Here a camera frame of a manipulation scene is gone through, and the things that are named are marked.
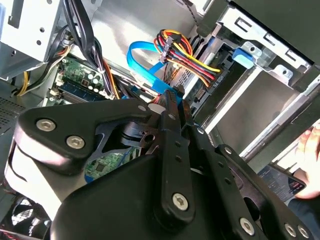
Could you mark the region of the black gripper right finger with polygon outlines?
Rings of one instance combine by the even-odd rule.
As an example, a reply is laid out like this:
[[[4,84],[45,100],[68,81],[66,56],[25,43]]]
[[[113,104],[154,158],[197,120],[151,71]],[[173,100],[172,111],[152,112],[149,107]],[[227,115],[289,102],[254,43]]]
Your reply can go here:
[[[195,125],[188,103],[179,106],[182,132],[190,139],[191,166],[201,166],[214,225],[224,240],[312,240],[313,233],[226,144],[214,147]]]

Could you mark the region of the person's hand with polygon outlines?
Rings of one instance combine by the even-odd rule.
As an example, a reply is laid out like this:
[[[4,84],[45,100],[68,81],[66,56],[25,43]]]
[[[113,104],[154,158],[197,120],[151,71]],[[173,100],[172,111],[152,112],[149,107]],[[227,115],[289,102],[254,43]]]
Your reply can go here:
[[[320,195],[320,123],[307,129],[299,138],[295,156],[298,170],[294,176],[303,181],[306,187],[296,197],[313,199]]]

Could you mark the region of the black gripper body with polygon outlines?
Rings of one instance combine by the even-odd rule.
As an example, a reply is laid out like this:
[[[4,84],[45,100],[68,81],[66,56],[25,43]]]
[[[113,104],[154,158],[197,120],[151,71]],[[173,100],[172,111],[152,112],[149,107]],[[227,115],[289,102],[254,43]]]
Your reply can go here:
[[[213,185],[191,172],[194,220],[176,231],[155,218],[157,163],[139,157],[72,192],[59,207],[50,229],[52,240],[222,240]]]

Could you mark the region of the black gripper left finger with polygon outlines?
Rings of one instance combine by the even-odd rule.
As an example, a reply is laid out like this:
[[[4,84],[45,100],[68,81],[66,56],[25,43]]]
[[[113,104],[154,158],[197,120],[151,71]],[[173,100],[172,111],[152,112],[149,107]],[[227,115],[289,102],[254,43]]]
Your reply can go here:
[[[176,94],[157,105],[136,98],[32,108],[14,130],[14,189],[55,219],[63,201],[87,185],[85,166],[132,146],[156,161],[153,212],[162,227],[186,227],[196,207]]]

